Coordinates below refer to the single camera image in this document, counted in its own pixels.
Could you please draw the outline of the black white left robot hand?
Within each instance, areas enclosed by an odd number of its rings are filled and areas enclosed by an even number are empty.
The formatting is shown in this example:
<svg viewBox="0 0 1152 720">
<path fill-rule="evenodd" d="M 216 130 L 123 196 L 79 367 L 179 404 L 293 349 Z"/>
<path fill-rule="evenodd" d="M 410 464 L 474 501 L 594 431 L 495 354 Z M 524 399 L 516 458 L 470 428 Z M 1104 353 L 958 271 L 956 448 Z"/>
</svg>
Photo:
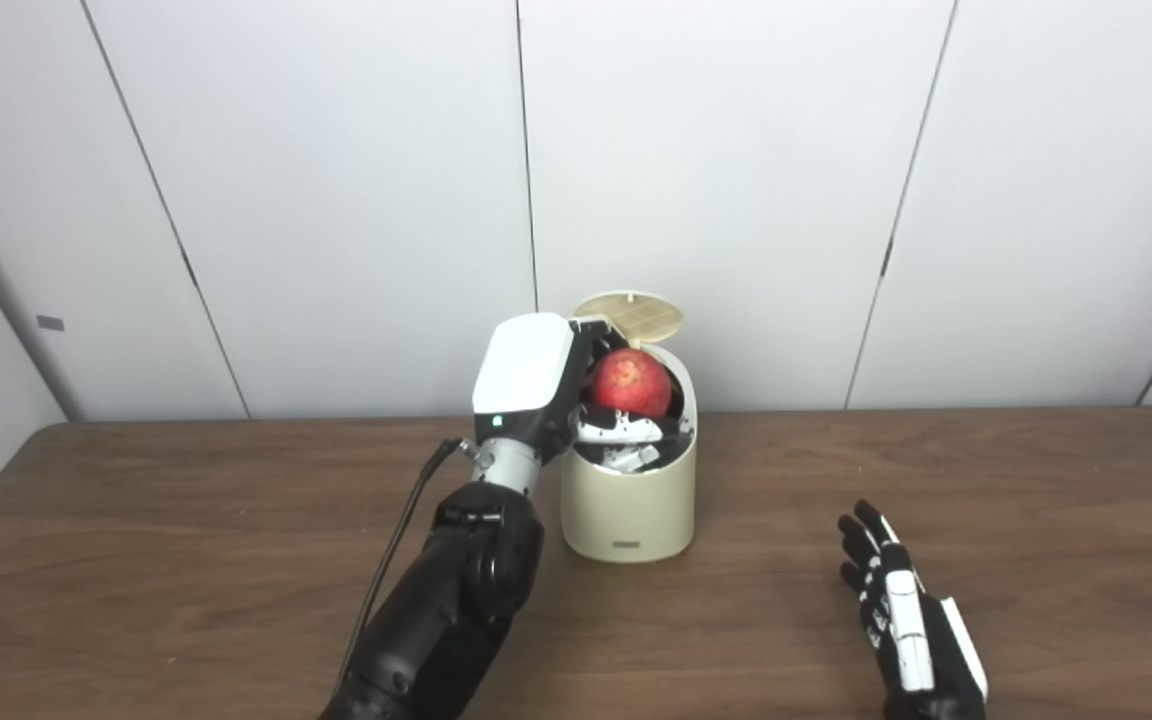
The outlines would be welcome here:
<svg viewBox="0 0 1152 720">
<path fill-rule="evenodd" d="M 666 468 L 695 444 L 684 382 L 605 316 L 500 323 L 472 392 L 477 465 L 536 468 L 566 454 L 611 473 Z"/>
</svg>

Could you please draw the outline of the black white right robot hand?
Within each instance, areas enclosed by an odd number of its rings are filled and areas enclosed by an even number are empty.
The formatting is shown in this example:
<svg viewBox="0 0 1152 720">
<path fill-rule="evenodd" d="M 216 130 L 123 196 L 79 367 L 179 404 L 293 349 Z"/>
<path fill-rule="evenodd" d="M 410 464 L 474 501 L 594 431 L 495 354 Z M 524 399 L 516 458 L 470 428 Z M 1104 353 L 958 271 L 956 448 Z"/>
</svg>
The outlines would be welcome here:
<svg viewBox="0 0 1152 720">
<path fill-rule="evenodd" d="M 864 498 L 838 530 L 847 556 L 840 575 L 858 598 L 886 691 L 882 717 L 987 717 L 988 679 L 954 598 L 927 592 L 890 521 Z"/>
</svg>

